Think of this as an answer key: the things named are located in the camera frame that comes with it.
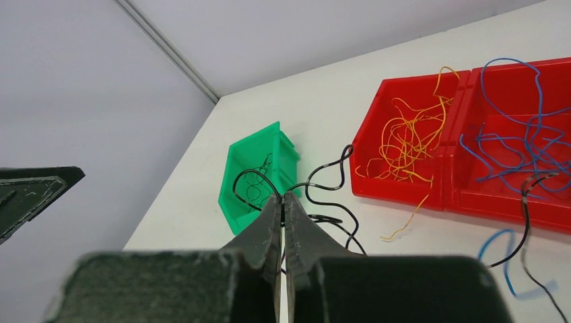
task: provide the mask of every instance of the yellow wire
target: yellow wire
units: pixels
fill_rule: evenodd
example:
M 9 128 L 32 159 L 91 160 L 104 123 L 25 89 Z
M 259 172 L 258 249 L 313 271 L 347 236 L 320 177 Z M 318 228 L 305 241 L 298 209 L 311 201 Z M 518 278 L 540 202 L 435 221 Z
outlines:
M 432 179 L 430 179 L 430 188 L 432 188 Z M 418 212 L 418 209 L 420 209 L 420 207 L 422 206 L 422 204 L 424 203 L 424 201 L 426 201 L 426 199 L 428 199 L 428 195 L 430 195 L 430 193 L 428 193 L 424 199 L 422 199 L 422 201 L 420 201 L 420 203 L 418 203 L 418 205 L 416 206 L 416 208 L 414 209 L 414 212 L 411 214 L 411 216 L 409 217 L 409 221 L 407 221 L 407 223 L 400 229 L 398 229 L 397 231 L 393 232 L 393 234 L 391 234 L 389 237 L 384 237 L 381 236 L 380 238 L 383 239 L 384 241 L 391 241 L 397 234 L 399 234 L 402 231 L 405 231 L 407 229 L 407 227 L 409 226 L 409 224 L 412 222 L 412 218 L 414 217 L 414 215 Z
M 419 175 L 415 172 L 415 163 L 419 160 L 423 160 L 426 158 L 431 158 L 432 156 L 429 153 L 429 149 L 431 145 L 438 144 L 440 142 L 440 138 L 442 136 L 442 131 L 444 130 L 444 124 L 446 123 L 446 107 L 452 104 L 452 98 L 447 98 L 445 96 L 441 96 L 437 94 L 438 89 L 440 87 L 440 80 L 442 77 L 442 73 L 444 70 L 449 70 L 454 75 L 460 79 L 460 75 L 450 67 L 444 66 L 438 72 L 438 78 L 436 80 L 436 86 L 434 87 L 434 91 L 432 92 L 432 96 L 434 98 L 438 98 L 438 103 L 424 109 L 414 109 L 412 108 L 405 100 L 401 98 L 393 98 L 391 100 L 391 104 L 393 108 L 395 108 L 399 114 L 399 116 L 394 117 L 387 121 L 382 128 L 382 132 L 380 135 L 380 142 L 382 145 L 378 148 L 378 154 L 380 157 L 374 157 L 369 159 L 367 165 L 365 167 L 365 174 L 359 173 L 359 169 L 361 166 L 357 166 L 355 169 L 355 174 L 357 176 L 363 178 L 375 178 L 375 179 L 385 179 L 392 177 L 395 181 L 410 181 L 414 183 L 415 179 L 421 180 L 422 182 L 429 182 L 430 188 L 432 188 L 432 182 L 434 179 L 434 175 L 428 180 L 423 176 Z M 412 118 L 407 120 L 405 118 L 405 114 L 403 113 L 403 108 L 400 107 L 402 105 L 404 108 L 408 109 L 412 112 L 417 112 L 416 115 Z M 442 109 L 441 113 L 438 113 L 436 116 L 430 116 L 428 113 L 433 109 Z M 426 135 L 424 138 L 421 138 L 416 130 L 416 126 L 418 123 L 423 121 L 429 120 L 437 120 L 440 122 L 439 127 L 434 130 L 433 132 Z M 385 134 L 388 135 L 388 140 L 385 141 Z M 398 157 L 391 158 L 389 157 L 390 151 L 396 152 Z M 371 162 L 373 161 L 381 161 L 387 164 L 388 169 L 381 172 L 379 175 L 371 177 L 369 168 Z M 418 212 L 418 209 L 423 205 L 423 203 L 428 199 L 430 193 L 428 193 L 417 205 L 414 212 L 411 214 L 410 218 L 408 219 L 407 223 L 397 231 L 393 232 L 389 237 L 381 236 L 382 239 L 386 241 L 391 241 L 399 232 L 406 230 L 408 225 L 412 222 L 414 215 Z

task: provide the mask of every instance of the red storage tray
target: red storage tray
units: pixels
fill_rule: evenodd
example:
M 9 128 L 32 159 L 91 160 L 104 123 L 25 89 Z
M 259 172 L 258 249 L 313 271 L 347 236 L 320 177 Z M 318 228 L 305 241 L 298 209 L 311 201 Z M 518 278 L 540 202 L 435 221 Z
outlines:
M 548 113 L 571 106 L 571 59 L 531 64 L 541 72 L 539 82 L 543 90 L 543 111 Z M 522 223 L 521 195 L 507 188 L 499 178 L 476 182 L 475 179 L 485 176 L 488 169 L 458 142 L 461 134 L 465 134 L 464 144 L 479 151 L 475 147 L 474 136 L 482 125 L 483 133 L 497 133 L 499 136 L 523 137 L 525 131 L 524 125 L 515 124 L 499 115 L 486 102 L 481 90 L 480 74 L 481 68 L 472 70 L 470 74 L 456 125 L 449 138 L 450 145 L 446 148 L 444 168 L 451 172 L 443 184 L 444 208 L 457 213 Z M 534 77 L 535 72 L 523 65 L 488 67 L 484 75 L 486 94 L 507 115 L 527 122 L 530 116 L 537 115 L 538 112 L 539 94 Z M 562 140 L 571 142 L 571 112 L 544 117 L 543 124 L 565 131 L 566 137 Z M 548 131 L 542 130 L 537 140 L 540 140 L 543 132 Z M 499 142 L 488 141 L 483 145 L 490 155 L 502 163 L 513 165 L 520 161 Z M 523 144 L 517 150 L 525 152 Z M 553 145 L 549 148 L 549 153 L 559 162 L 571 159 L 571 147 Z M 510 174 L 505 179 L 519 189 L 530 175 L 531 173 Z M 560 172 L 559 176 L 544 183 L 548 187 L 562 187 L 568 179 L 565 173 Z M 545 200 L 529 199 L 532 225 L 571 234 L 571 188 L 553 193 L 536 186 L 531 194 L 545 197 Z
M 392 118 L 400 116 L 391 100 L 395 97 L 405 100 L 412 108 L 427 108 L 438 104 L 438 98 L 433 96 L 434 87 L 438 75 L 426 75 L 418 77 L 404 77 L 398 79 L 384 80 L 369 108 L 369 111 L 361 124 L 353 146 L 353 155 L 350 157 L 351 169 L 351 189 L 356 196 L 373 199 L 384 199 L 409 205 L 418 205 L 419 202 L 430 193 L 423 207 L 443 210 L 444 200 L 442 195 L 442 165 L 446 147 L 452 133 L 452 126 L 458 114 L 458 109 L 462 100 L 465 85 L 467 84 L 470 71 L 459 71 L 460 79 L 452 73 L 443 73 L 438 94 L 452 98 L 452 104 L 448 108 L 448 114 L 444 123 L 442 136 L 439 144 L 429 152 L 433 156 L 431 159 L 419 160 L 415 162 L 415 171 L 424 178 L 434 176 L 432 188 L 430 183 L 421 180 L 414 182 L 397 181 L 390 178 L 371 178 L 375 174 L 388 169 L 388 164 L 384 161 L 375 161 L 370 164 L 369 178 L 363 178 L 356 174 L 356 169 L 361 166 L 360 173 L 364 174 L 364 169 L 369 160 L 373 157 L 380 157 L 378 149 L 381 146 L 381 132 L 383 126 Z M 403 109 L 405 118 L 412 118 L 416 112 Z M 419 124 L 418 133 L 422 137 L 435 131 L 440 122 L 423 121 Z

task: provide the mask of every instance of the white tabletop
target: white tabletop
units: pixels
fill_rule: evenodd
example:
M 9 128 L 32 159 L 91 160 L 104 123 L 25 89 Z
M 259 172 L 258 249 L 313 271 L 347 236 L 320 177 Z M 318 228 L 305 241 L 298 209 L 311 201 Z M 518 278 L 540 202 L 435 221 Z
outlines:
M 571 1 L 548 0 L 223 97 L 125 249 L 216 249 L 230 241 L 234 236 L 217 199 L 228 146 L 233 142 L 281 121 L 282 130 L 301 155 L 298 179 L 304 179 L 315 167 L 337 159 L 343 147 L 351 143 L 383 79 L 437 73 L 443 65 L 456 70 L 471 69 L 496 57 L 524 61 L 569 57 L 570 14 Z M 323 171 L 314 181 L 334 184 L 338 177 L 335 168 Z M 373 255 L 476 256 L 496 230 L 523 230 L 522 225 L 421 209 L 404 234 L 393 242 L 384 242 L 379 236 L 401 227 L 413 207 L 357 198 L 350 185 L 337 192 L 316 191 L 315 197 L 348 206 L 361 223 L 357 238 Z M 342 212 L 309 205 L 305 200 L 303 203 L 308 211 L 338 216 L 345 220 L 348 229 L 352 228 L 350 219 Z M 345 241 L 337 228 L 324 225 L 324 229 L 338 241 Z M 501 239 L 491 246 L 485 260 L 501 258 L 506 241 Z M 571 237 L 536 229 L 528 261 L 540 281 L 558 282 L 559 289 L 553 294 L 571 316 Z M 517 322 L 560 322 L 548 297 L 517 300 L 508 291 L 502 269 L 494 268 L 492 272 Z M 517 291 L 535 288 L 518 261 L 510 266 L 510 275 Z M 281 317 L 282 322 L 287 322 L 285 291 Z

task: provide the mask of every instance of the wire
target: wire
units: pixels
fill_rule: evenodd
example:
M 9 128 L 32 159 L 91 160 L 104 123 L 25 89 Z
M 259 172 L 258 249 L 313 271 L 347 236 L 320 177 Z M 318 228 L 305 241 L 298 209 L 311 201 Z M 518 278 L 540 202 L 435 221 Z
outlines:
M 271 166 L 272 161 L 271 161 L 271 157 L 272 157 L 272 153 L 268 153 L 266 155 L 266 158 L 264 159 L 264 162 L 262 163 L 261 166 L 253 168 L 254 170 L 259 171 L 260 173 L 267 175 L 267 172 L 269 170 L 269 166 Z M 262 208 L 262 206 L 266 203 L 267 199 L 269 199 L 271 192 L 270 190 L 263 185 L 263 179 L 260 176 L 255 176 L 255 184 L 252 184 L 248 178 L 248 176 L 244 177 L 244 181 L 248 184 L 248 186 L 246 187 L 246 197 L 248 198 L 249 202 L 255 202 L 255 201 L 259 201 L 256 206 L 258 208 Z M 265 190 L 265 194 L 262 195 L 262 189 L 263 188 Z
M 346 243 L 345 243 L 345 248 L 347 248 L 347 249 L 349 249 L 349 244 L 351 243 L 351 241 L 352 241 L 352 240 L 355 240 L 355 235 L 357 234 L 357 231 L 359 230 L 359 220 L 357 220 L 357 217 L 356 217 L 356 216 L 351 212 L 351 210 L 349 210 L 345 205 L 342 205 L 342 204 L 339 204 L 339 203 L 322 202 L 322 201 L 316 201 L 316 200 L 314 200 L 314 199 L 309 195 L 309 187 L 311 186 L 311 187 L 320 188 L 320 189 L 322 189 L 322 190 L 329 190 L 329 191 L 341 189 L 341 188 L 343 187 L 343 185 L 345 185 L 345 170 L 343 169 L 343 162 L 344 162 L 345 160 L 347 160 L 347 159 L 351 156 L 351 154 L 352 154 L 353 152 L 354 152 L 354 147 L 353 147 L 353 145 L 347 145 L 347 146 L 345 146 L 345 148 L 343 148 L 343 151 L 341 152 L 341 157 L 340 157 L 339 159 L 337 159 L 337 160 L 335 160 L 335 161 L 332 161 L 331 163 L 327 163 L 327 164 L 324 164 L 324 165 L 319 166 L 318 168 L 316 168 L 315 170 L 313 170 L 313 172 L 311 172 L 311 174 L 309 174 L 309 176 L 307 177 L 307 181 L 306 181 L 306 182 L 293 185 L 292 187 L 290 187 L 290 188 L 288 189 L 288 191 L 289 191 L 289 190 L 293 190 L 293 189 L 298 188 L 298 187 L 305 187 L 305 196 L 306 196 L 306 198 L 308 199 L 308 201 L 310 201 L 311 203 L 313 203 L 313 204 L 315 204 L 315 205 L 329 206 L 329 207 L 338 207 L 338 208 L 344 210 L 344 211 L 353 219 L 353 222 L 355 223 L 355 229 L 349 234 L 349 237 L 348 237 L 348 239 L 347 239 L 347 241 L 346 241 Z M 335 165 L 337 165 L 337 164 L 339 164 L 339 173 L 340 173 L 340 175 L 341 175 L 341 176 L 340 176 L 341 179 L 340 179 L 339 185 L 329 187 L 329 186 L 323 186 L 323 185 L 315 184 L 315 183 L 312 183 L 312 182 L 311 182 L 311 179 L 313 178 L 313 176 L 314 176 L 315 174 L 317 174 L 317 172 L 319 172 L 319 171 L 321 171 L 321 170 L 323 170 L 323 169 L 325 169 L 325 168 L 328 168 L 328 167 L 331 167 L 331 166 L 335 166 Z M 363 249 L 362 247 L 360 247 L 360 248 L 361 248 L 361 251 L 363 252 L 363 254 L 366 254 L 365 251 L 364 251 L 364 249 Z
M 436 79 L 436 85 L 434 91 L 432 92 L 432 97 L 438 100 L 438 103 L 424 109 L 412 108 L 405 100 L 401 98 L 393 98 L 391 104 L 393 108 L 397 110 L 399 116 L 394 117 L 387 121 L 383 126 L 381 132 L 381 146 L 378 148 L 378 153 L 380 157 L 370 158 L 365 167 L 365 173 L 359 173 L 361 166 L 357 166 L 355 173 L 360 177 L 365 178 L 376 178 L 376 179 L 386 179 L 390 178 L 396 181 L 410 181 L 414 183 L 415 180 L 420 180 L 421 182 L 430 183 L 430 190 L 432 190 L 432 182 L 434 180 L 434 175 L 430 179 L 425 178 L 417 173 L 415 169 L 415 163 L 423 159 L 432 158 L 430 154 L 431 150 L 436 148 L 440 142 L 442 132 L 444 130 L 444 125 L 446 123 L 447 107 L 452 104 L 452 98 L 447 98 L 438 94 L 440 88 L 440 81 L 442 79 L 442 74 L 444 70 L 448 69 L 454 76 L 459 80 L 460 75 L 450 67 L 444 66 L 438 72 L 438 78 Z M 415 112 L 413 118 L 406 119 L 403 108 L 404 106 L 409 111 Z M 436 114 L 431 113 L 432 110 L 437 109 Z M 417 130 L 417 126 L 423 122 L 439 122 L 436 130 L 428 133 L 425 137 L 422 137 Z M 396 157 L 391 157 L 391 151 L 397 153 Z M 377 176 L 371 176 L 370 166 L 373 161 L 382 161 L 388 166 L 388 169 L 381 172 Z M 403 227 L 397 229 L 390 236 L 381 236 L 380 238 L 390 242 L 399 233 L 405 231 L 407 227 L 412 222 L 414 215 L 418 212 L 420 207 L 428 199 L 429 193 L 418 203 L 414 212 L 410 215 L 408 221 Z
M 513 116 L 506 114 L 505 112 L 503 112 L 501 109 L 499 109 L 499 107 L 497 107 L 490 100 L 490 97 L 488 96 L 488 94 L 485 90 L 484 75 L 485 75 L 485 71 L 489 67 L 489 65 L 496 62 L 496 61 L 512 61 L 512 62 L 515 62 L 518 64 L 522 64 L 525 67 L 531 69 L 535 73 L 534 82 L 535 82 L 535 87 L 537 88 L 537 93 L 539 96 L 538 105 L 537 105 L 537 114 L 530 117 L 527 122 L 518 120 L 518 119 L 514 118 Z M 569 176 L 567 183 L 565 183 L 563 186 L 561 186 L 559 188 L 546 187 L 546 185 L 544 185 L 544 183 L 541 183 L 540 184 L 541 187 L 547 192 L 562 192 L 571 186 L 571 163 L 568 160 L 558 162 L 558 161 L 556 161 L 556 159 L 554 157 L 552 157 L 547 152 L 547 150 L 554 145 L 563 145 L 563 146 L 567 146 L 567 147 L 571 147 L 571 145 L 567 142 L 562 141 L 562 139 L 566 136 L 564 131 L 553 128 L 553 127 L 548 127 L 548 126 L 543 124 L 543 119 L 545 117 L 555 116 L 557 114 L 567 112 L 567 111 L 571 110 L 571 107 L 567 107 L 567 108 L 564 108 L 561 110 L 556 110 L 556 111 L 548 112 L 548 113 L 544 112 L 543 90 L 541 88 L 541 84 L 539 83 L 540 74 L 541 74 L 541 72 L 538 70 L 538 68 L 534 67 L 533 65 L 526 63 L 526 62 L 523 62 L 523 61 L 520 61 L 518 59 L 509 58 L 509 57 L 501 57 L 498 59 L 493 59 L 490 62 L 486 63 L 482 67 L 482 70 L 480 73 L 480 84 L 481 84 L 482 96 L 484 97 L 484 99 L 486 100 L 488 105 L 490 105 L 499 115 L 508 119 L 510 122 L 513 122 L 513 123 L 518 124 L 520 126 L 525 126 L 525 133 L 524 133 L 523 137 L 501 137 L 496 133 L 483 133 L 483 128 L 484 128 L 485 124 L 482 124 L 478 135 L 473 139 L 477 143 L 477 148 L 479 150 L 479 153 L 474 152 L 472 150 L 472 148 L 465 145 L 463 143 L 463 135 L 461 136 L 461 140 L 460 140 L 461 146 L 466 151 L 468 151 L 472 156 L 476 157 L 480 162 L 482 162 L 484 164 L 484 166 L 488 169 L 488 174 L 484 177 L 477 178 L 476 179 L 477 182 L 483 182 L 485 180 L 491 180 L 492 178 L 499 178 L 507 188 L 509 188 L 510 190 L 512 190 L 514 192 L 519 192 L 517 188 L 513 187 L 512 185 L 510 185 L 508 183 L 507 179 L 505 179 L 505 176 L 510 175 L 510 174 L 514 174 L 514 173 L 525 173 L 525 172 L 533 173 L 536 176 L 539 176 L 540 174 L 543 174 L 543 173 L 549 173 L 549 172 L 561 172 L 561 173 Z M 547 130 L 547 131 L 549 131 L 549 133 L 555 133 L 555 135 L 553 138 L 545 138 L 545 137 L 541 138 L 543 141 L 547 141 L 547 142 L 543 147 L 538 147 L 536 145 L 538 140 L 536 140 L 536 139 L 538 138 L 538 136 L 542 130 Z M 519 162 L 514 164 L 514 165 L 504 165 L 503 163 L 500 163 L 494 156 L 490 155 L 489 153 L 487 153 L 484 150 L 483 143 L 486 141 L 498 142 L 505 149 L 511 151 L 515 156 L 517 156 L 516 160 L 519 160 Z M 513 146 L 508 144 L 509 141 L 511 141 L 512 143 L 516 143 L 518 145 L 523 145 L 525 150 L 523 152 L 521 152 L 521 151 L 515 149 Z M 491 163 L 488 162 L 486 159 L 480 157 L 479 154 L 482 154 L 484 157 L 487 158 L 487 160 L 490 160 Z M 499 168 L 499 171 L 494 173 L 494 168 Z M 537 199 L 545 199 L 545 197 L 542 197 L 542 196 L 536 196 L 536 195 L 531 195 L 531 194 L 529 196 L 535 197 Z
M 313 170 L 313 172 L 311 172 L 311 174 L 308 176 L 307 181 L 303 182 L 303 183 L 299 183 L 299 184 L 295 184 L 292 187 L 290 187 L 289 189 L 287 189 L 287 191 L 291 191 L 294 190 L 296 188 L 299 187 L 305 187 L 305 194 L 307 199 L 316 205 L 322 205 L 322 206 L 332 206 L 332 207 L 339 207 L 341 209 L 343 209 L 355 222 L 355 229 L 353 230 L 353 232 L 349 232 L 347 231 L 343 226 L 341 226 L 341 223 L 343 223 L 342 220 L 336 218 L 336 217 L 330 217 L 327 215 L 319 215 L 319 214 L 310 214 L 308 215 L 315 223 L 329 223 L 331 225 L 334 225 L 335 227 L 338 227 L 341 231 L 345 232 L 349 237 L 347 239 L 347 242 L 345 243 L 345 248 L 349 249 L 349 243 L 351 241 L 354 241 L 357 244 L 357 247 L 359 247 L 359 249 L 361 250 L 361 252 L 364 255 L 367 255 L 367 253 L 365 252 L 365 249 L 363 248 L 363 246 L 361 245 L 361 243 L 359 243 L 359 241 L 357 240 L 357 238 L 355 238 L 355 234 L 357 233 L 357 231 L 359 230 L 359 221 L 357 220 L 357 217 L 345 206 L 339 203 L 330 203 L 330 202 L 320 202 L 320 201 L 316 201 L 314 199 L 311 198 L 311 196 L 309 195 L 309 191 L 308 188 L 311 187 L 315 187 L 315 188 L 319 188 L 322 190 L 328 190 L 328 191 L 333 191 L 333 190 L 339 190 L 343 187 L 343 185 L 345 185 L 345 170 L 343 169 L 343 162 L 345 160 L 347 160 L 351 154 L 354 151 L 354 147 L 353 145 L 347 145 L 345 146 L 345 148 L 343 148 L 343 151 L 341 152 L 341 157 L 338 160 L 335 160 L 331 163 L 327 163 L 324 165 L 319 166 L 318 168 L 316 168 L 315 170 Z M 324 185 L 320 185 L 320 184 L 315 184 L 311 182 L 311 179 L 313 178 L 313 176 L 319 172 L 320 170 L 323 170 L 325 168 L 334 166 L 339 164 L 339 172 L 341 174 L 341 180 L 339 185 L 337 186 L 333 186 L 333 187 L 329 187 L 329 186 L 324 186 Z M 282 203 L 283 199 L 282 196 L 280 195 L 280 193 L 278 192 L 277 188 L 275 187 L 275 185 L 268 179 L 268 177 L 266 177 L 264 174 L 262 174 L 259 170 L 257 169 L 249 169 L 249 170 L 244 170 L 241 173 L 239 173 L 236 177 L 236 179 L 234 179 L 234 183 L 232 185 L 232 191 L 234 192 L 234 195 L 236 195 L 236 197 L 242 201 L 244 204 L 248 205 L 250 208 L 257 210 L 257 211 L 262 211 L 261 210 L 261 206 L 256 206 L 256 205 L 252 205 L 251 203 L 249 203 L 248 201 L 246 201 L 246 199 L 242 198 L 238 192 L 236 192 L 236 187 L 238 185 L 238 181 L 241 177 L 245 176 L 246 174 L 249 173 L 253 173 L 256 174 L 258 176 L 260 176 L 260 178 L 262 178 L 262 180 L 266 181 L 266 183 L 268 183 L 268 185 L 270 186 L 270 188 L 272 189 L 273 193 L 276 195 L 278 201 L 280 203 Z M 285 252 L 282 254 L 281 256 L 281 263 L 283 264 L 283 260 L 286 258 L 286 254 Z M 286 270 L 281 268 L 282 273 L 286 274 Z
M 497 231 L 496 233 L 492 234 L 482 245 L 482 247 L 480 248 L 480 251 L 478 252 L 478 260 L 482 261 L 483 255 L 485 253 L 485 251 L 487 250 L 487 248 L 490 246 L 490 244 L 496 240 L 497 238 L 499 238 L 500 236 L 504 235 L 504 234 L 509 234 L 510 235 L 510 239 L 508 241 L 508 245 L 506 248 L 506 256 L 508 256 L 510 253 L 513 252 L 514 250 L 514 244 L 515 244 L 515 231 L 512 229 L 502 229 L 500 231 Z M 525 291 L 522 293 L 516 293 L 513 285 L 512 285 L 512 281 L 510 280 L 510 275 L 509 275 L 509 265 L 510 262 L 506 261 L 503 264 L 503 273 L 504 273 L 504 278 L 506 280 L 506 284 L 508 286 L 508 289 L 510 290 L 510 293 L 517 299 L 531 299 L 537 296 L 537 294 L 539 292 L 543 292 L 539 287 L 532 289 L 530 291 Z M 555 280 L 550 280 L 549 282 L 547 282 L 547 284 L 545 284 L 545 286 L 547 287 L 547 289 L 553 291 L 556 290 L 558 288 L 557 286 L 557 282 Z
M 501 264 L 508 262 L 511 258 L 514 258 L 514 256 L 519 252 L 521 247 L 523 247 L 523 244 L 524 244 L 525 240 L 527 239 L 527 236 L 529 235 L 529 229 L 530 229 L 529 218 L 526 218 L 525 229 L 523 230 L 523 236 L 521 237 L 521 241 L 519 242 L 517 247 L 514 249 L 514 251 L 512 251 L 508 256 L 506 256 L 502 260 L 497 261 L 497 262 L 489 265 L 488 268 L 494 268 L 496 266 L 500 266 Z
M 430 188 L 432 188 L 432 180 L 434 179 L 434 177 L 430 180 Z M 407 223 L 405 223 L 405 225 L 398 229 L 397 231 L 393 232 L 393 234 L 391 234 L 389 237 L 384 237 L 381 236 L 380 238 L 385 240 L 385 241 L 391 241 L 398 233 L 405 231 L 407 229 L 407 227 L 409 226 L 409 224 L 412 222 L 412 218 L 414 217 L 414 215 L 418 212 L 418 209 L 420 209 L 420 207 L 423 205 L 424 201 L 426 201 L 426 199 L 428 199 L 428 195 L 430 193 L 428 193 L 424 199 L 422 199 L 422 201 L 420 201 L 420 203 L 418 203 L 418 205 L 416 206 L 416 208 L 414 209 L 414 212 L 411 214 L 411 216 L 409 217 L 409 221 L 407 221 Z
M 542 181 L 547 180 L 548 178 L 551 178 L 553 176 L 556 176 L 558 173 L 549 173 L 548 175 L 538 178 L 536 181 L 534 181 L 529 188 L 526 190 L 526 186 L 527 184 L 532 181 L 534 176 L 531 176 L 529 178 L 527 178 L 525 180 L 525 182 L 523 183 L 523 185 L 521 186 L 521 204 L 522 204 L 522 208 L 523 208 L 523 215 L 525 217 L 525 222 L 526 222 L 526 226 L 529 227 L 529 231 L 531 231 L 531 226 L 529 225 L 529 208 L 527 206 L 527 195 L 529 194 L 529 192 L 531 192 L 531 190 L 538 184 L 540 184 Z M 527 268 L 527 262 L 526 262 L 526 254 L 527 254 L 527 246 L 529 245 L 529 239 L 524 241 L 523 244 L 523 249 L 521 250 L 521 265 L 523 267 L 523 270 L 525 271 L 526 275 L 538 286 L 540 286 L 545 293 L 547 294 L 547 296 L 549 296 L 549 299 L 551 300 L 553 306 L 555 307 L 555 309 L 557 310 L 557 312 L 559 312 L 561 318 L 563 319 L 563 322 L 567 323 L 567 317 L 565 317 L 565 314 L 563 313 L 563 311 L 561 311 L 561 308 L 559 307 L 559 305 L 557 304 L 557 302 L 555 301 L 555 298 L 553 298 L 553 295 L 549 292 L 549 290 L 547 289 L 547 287 L 543 286 L 537 279 L 535 279 L 531 273 L 529 272 L 529 269 Z
M 268 179 L 268 177 L 266 177 L 266 175 L 262 174 L 262 173 L 261 173 L 260 171 L 258 171 L 258 170 L 254 170 L 254 169 L 252 169 L 252 170 L 243 170 L 243 171 L 241 171 L 241 172 L 236 176 L 236 179 L 234 179 L 234 183 L 232 184 L 232 192 L 234 192 L 234 195 L 236 195 L 236 197 L 237 197 L 240 201 L 242 201 L 244 204 L 248 205 L 250 208 L 252 208 L 252 209 L 254 209 L 254 210 L 256 210 L 256 211 L 262 211 L 262 208 L 260 208 L 260 207 L 258 207 L 258 206 L 256 206 L 256 205 L 250 204 L 250 202 L 248 202 L 248 201 L 246 201 L 245 199 L 243 199 L 243 198 L 238 194 L 238 192 L 236 192 L 236 186 L 238 185 L 238 180 L 239 180 L 242 176 L 244 176 L 244 175 L 246 175 L 246 174 L 248 174 L 248 173 L 254 173 L 254 174 L 260 176 L 264 181 L 266 181 L 266 183 L 268 183 L 268 185 L 269 185 L 270 188 L 272 189 L 273 193 L 276 195 L 277 200 L 281 203 L 281 201 L 282 201 L 281 195 L 280 195 L 280 193 L 277 191 L 277 188 L 275 187 L 275 185 Z

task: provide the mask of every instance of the green bin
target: green bin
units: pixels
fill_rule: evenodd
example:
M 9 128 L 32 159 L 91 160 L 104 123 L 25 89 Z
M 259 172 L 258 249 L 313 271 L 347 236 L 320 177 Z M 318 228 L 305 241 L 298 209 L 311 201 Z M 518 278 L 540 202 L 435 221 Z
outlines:
M 266 175 L 280 194 L 297 183 L 299 154 L 276 122 L 233 143 L 228 150 L 226 170 L 222 179 L 218 204 L 235 235 L 250 225 L 260 213 L 238 200 L 232 185 L 238 174 L 256 169 Z M 236 185 L 236 192 L 249 203 L 260 207 L 272 194 L 270 186 L 254 173 L 245 174 Z

